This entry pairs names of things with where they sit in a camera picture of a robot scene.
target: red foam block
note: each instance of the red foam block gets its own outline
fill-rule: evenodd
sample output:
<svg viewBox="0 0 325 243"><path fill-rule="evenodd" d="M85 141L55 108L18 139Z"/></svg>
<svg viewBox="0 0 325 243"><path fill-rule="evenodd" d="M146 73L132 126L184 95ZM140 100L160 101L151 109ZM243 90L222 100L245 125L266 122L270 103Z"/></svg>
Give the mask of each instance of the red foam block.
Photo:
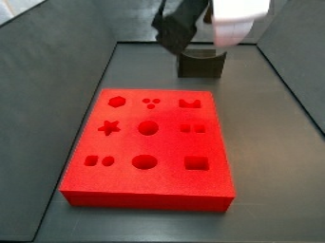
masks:
<svg viewBox="0 0 325 243"><path fill-rule="evenodd" d="M75 206L224 212L235 190L211 93L104 89L60 191Z"/></svg>

